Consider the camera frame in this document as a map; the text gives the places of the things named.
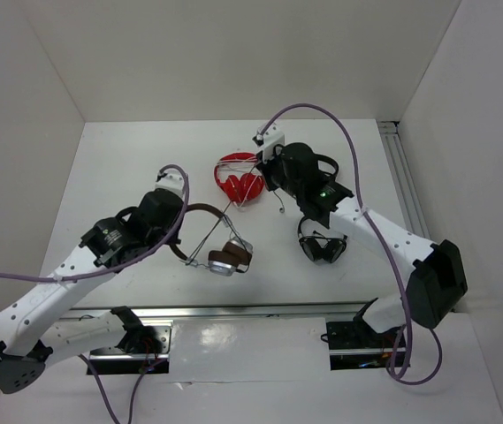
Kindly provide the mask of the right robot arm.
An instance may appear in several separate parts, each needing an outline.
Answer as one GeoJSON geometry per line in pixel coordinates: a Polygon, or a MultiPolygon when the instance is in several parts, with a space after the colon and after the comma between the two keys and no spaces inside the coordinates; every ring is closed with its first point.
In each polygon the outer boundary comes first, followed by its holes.
{"type": "Polygon", "coordinates": [[[361,205],[319,169],[318,156],[308,145],[263,142],[256,157],[269,190],[283,190],[305,218],[355,240],[392,266],[400,295],[372,300],[362,309],[354,325],[361,345],[375,345],[385,332],[411,322],[435,329],[467,293],[455,243],[419,237],[361,205]]]}

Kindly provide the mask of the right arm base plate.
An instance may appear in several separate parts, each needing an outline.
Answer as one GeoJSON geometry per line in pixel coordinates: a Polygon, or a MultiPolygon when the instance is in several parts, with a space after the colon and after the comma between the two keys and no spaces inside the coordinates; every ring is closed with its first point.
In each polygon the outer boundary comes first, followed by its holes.
{"type": "Polygon", "coordinates": [[[389,352],[400,327],[377,333],[366,323],[358,321],[327,322],[320,339],[331,351],[349,353],[389,352]]]}

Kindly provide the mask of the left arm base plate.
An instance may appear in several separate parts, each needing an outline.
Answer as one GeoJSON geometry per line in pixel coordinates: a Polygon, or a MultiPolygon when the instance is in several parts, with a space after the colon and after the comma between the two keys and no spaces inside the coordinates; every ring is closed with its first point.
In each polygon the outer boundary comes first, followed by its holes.
{"type": "Polygon", "coordinates": [[[106,347],[91,351],[88,359],[99,375],[138,375],[149,368],[150,375],[169,373],[172,321],[153,320],[145,323],[154,336],[145,336],[125,350],[106,347]]]}

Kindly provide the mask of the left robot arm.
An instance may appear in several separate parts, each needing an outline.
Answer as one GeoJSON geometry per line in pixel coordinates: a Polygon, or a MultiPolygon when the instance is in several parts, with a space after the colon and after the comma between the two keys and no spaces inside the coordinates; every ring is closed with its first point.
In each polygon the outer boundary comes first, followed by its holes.
{"type": "Polygon", "coordinates": [[[166,189],[146,193],[138,206],[98,221],[55,270],[0,311],[0,390],[23,390],[48,367],[83,352],[133,352],[153,337],[129,307],[80,322],[60,319],[95,288],[174,239],[186,210],[186,196],[166,189]]]}

